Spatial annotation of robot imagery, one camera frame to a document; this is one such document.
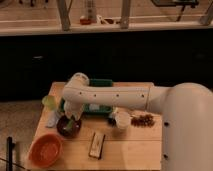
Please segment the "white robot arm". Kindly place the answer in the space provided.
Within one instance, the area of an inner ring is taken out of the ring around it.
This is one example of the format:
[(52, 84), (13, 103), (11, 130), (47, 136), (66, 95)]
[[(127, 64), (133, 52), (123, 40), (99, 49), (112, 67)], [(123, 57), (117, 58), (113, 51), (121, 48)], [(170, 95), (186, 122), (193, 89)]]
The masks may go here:
[(93, 87), (83, 73), (65, 84), (65, 111), (85, 104), (146, 110), (162, 116), (161, 171), (213, 171), (213, 91), (198, 83), (172, 87)]

